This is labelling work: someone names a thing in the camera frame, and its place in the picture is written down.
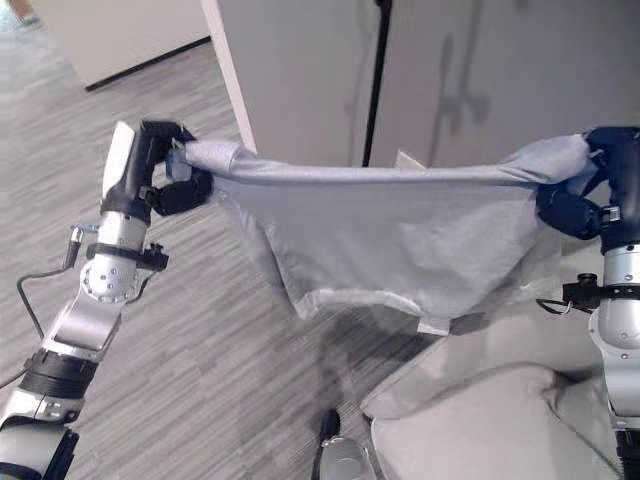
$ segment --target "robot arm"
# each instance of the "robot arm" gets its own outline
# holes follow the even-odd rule
[[[586,141],[599,166],[591,187],[608,181],[610,205],[601,208],[559,184],[540,190],[538,215],[577,238],[600,235],[603,285],[593,274],[580,274],[577,283],[564,285],[563,300],[569,306],[597,308],[589,332],[602,353],[618,455],[627,478],[639,478],[640,128],[598,128]]]
[[[105,166],[97,242],[87,248],[90,260],[80,272],[78,293],[27,361],[0,417],[0,474],[30,480],[66,476],[79,438],[67,425],[80,414],[123,307],[141,288],[139,270],[161,271],[167,265],[161,246],[144,249],[151,210],[183,212],[211,194],[210,173],[175,162],[167,162],[174,183],[161,189],[152,185],[156,164],[174,146],[193,139],[174,123],[143,122],[137,132],[118,123]],[[70,250],[75,254],[83,230],[74,229]]]

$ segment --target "cable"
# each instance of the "cable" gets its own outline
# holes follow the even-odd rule
[[[549,300],[547,298],[537,298],[536,303],[545,311],[552,313],[554,315],[565,315],[568,312],[563,312],[560,310],[556,310],[555,308],[551,308],[549,305],[559,305],[562,307],[568,307],[569,304],[566,302],[562,302],[560,300]],[[575,304],[571,305],[571,308],[575,308],[576,310],[580,310],[581,312],[592,314],[593,310],[585,307],[576,306]]]
[[[50,272],[30,273],[29,275],[25,275],[24,277],[20,277],[18,279],[18,281],[16,282],[16,288],[18,289],[18,294],[20,295],[20,298],[22,299],[22,303],[24,304],[24,308],[27,309],[27,313],[31,317],[31,321],[33,322],[33,326],[35,327],[36,331],[38,332],[38,335],[40,336],[40,338],[44,338],[44,331],[42,330],[42,326],[40,325],[40,322],[38,321],[38,317],[36,317],[36,314],[33,311],[33,308],[31,308],[31,304],[29,303],[29,299],[27,298],[26,293],[24,293],[24,289],[22,288],[22,284],[25,281],[31,280],[31,279],[34,279],[34,278],[53,277],[54,275],[59,275],[59,274],[65,272],[65,271],[67,271],[68,269],[69,269],[68,267],[63,267],[63,268],[59,268],[58,270],[52,270]]]
[[[380,8],[380,26],[378,28],[378,44],[376,46],[373,82],[371,84],[371,100],[369,100],[369,116],[367,117],[367,130],[365,133],[364,153],[362,157],[363,167],[368,167],[369,160],[371,159],[373,133],[376,126],[376,115],[378,114],[378,103],[380,102],[380,87],[382,86],[382,73],[384,71],[384,57],[387,53],[387,38],[389,37],[391,9],[393,7],[392,0],[375,0],[375,4]]]
[[[11,377],[9,377],[7,380],[4,380],[3,382],[0,382],[0,390],[2,390],[4,387],[8,386],[9,384],[15,382],[17,379],[19,379],[22,375],[25,374],[25,372],[27,371],[26,368],[23,368],[22,370],[20,370],[18,373],[14,373]]]
[[[131,305],[132,303],[136,303],[138,300],[140,300],[142,298],[142,294],[144,293],[144,289],[147,287],[147,283],[149,283],[149,280],[151,280],[151,277],[153,277],[156,273],[158,272],[153,272],[151,275],[149,275],[147,278],[145,278],[142,283],[140,284],[140,291],[138,292],[138,295],[136,295],[136,298],[129,300],[126,304],[127,305]]]

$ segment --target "white panel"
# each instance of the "white panel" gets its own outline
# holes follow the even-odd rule
[[[394,1],[372,165],[493,162],[640,123],[637,0]]]
[[[246,109],[258,154],[304,165],[360,166],[378,33],[375,3],[217,4],[227,43],[222,48],[233,58],[236,76],[229,80],[229,63],[220,56],[227,89],[241,128]],[[204,0],[203,8],[212,25],[215,12],[209,10],[216,2]],[[243,139],[247,143],[244,131]]]
[[[253,130],[251,130],[247,107],[244,103],[244,97],[242,96],[242,89],[240,88],[240,83],[238,81],[236,67],[233,64],[233,58],[231,57],[227,34],[224,31],[224,23],[222,22],[222,16],[220,15],[220,7],[217,0],[202,0],[202,8],[204,9],[207,23],[209,24],[211,40],[216,50],[216,58],[218,59],[220,69],[222,70],[224,83],[227,86],[229,99],[233,106],[233,113],[235,114],[236,121],[238,122],[242,143],[244,143],[244,146],[249,150],[255,152],[257,150],[256,142],[253,139]]]
[[[32,0],[86,86],[209,35],[199,0]]]
[[[124,122],[116,123],[102,176],[102,198],[122,178],[136,132]]]

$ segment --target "gray carpet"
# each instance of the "gray carpet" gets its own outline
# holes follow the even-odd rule
[[[52,269],[68,225],[97,219],[117,120],[177,119],[197,136],[238,140],[210,44],[92,93],[38,25],[4,28],[0,377],[37,348],[13,282]],[[214,205],[154,218],[168,269],[124,322],[89,389],[72,479],[305,479],[318,418],[339,407],[367,442],[358,402],[427,340],[389,311],[328,312],[309,325],[267,287]],[[49,324],[77,269],[28,285]],[[9,389],[0,391],[4,403]]]

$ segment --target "couch cushion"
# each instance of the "couch cushion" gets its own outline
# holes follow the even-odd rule
[[[575,281],[580,272],[602,271],[598,244],[580,245],[585,248],[566,245],[560,268],[562,282]],[[560,295],[559,290],[555,292],[556,298]],[[582,312],[559,317],[535,302],[502,306],[475,319],[466,318],[454,326],[449,337],[438,340],[380,383],[362,401],[361,408],[370,417],[399,418],[420,409],[445,388],[515,362],[538,363],[583,380],[602,362],[587,323],[588,316]]]
[[[443,392],[419,412],[374,419],[388,480],[590,480],[618,478],[550,408],[563,381],[513,366]]]
[[[622,471],[602,377],[590,378],[564,389],[558,396],[556,412],[609,464]]]

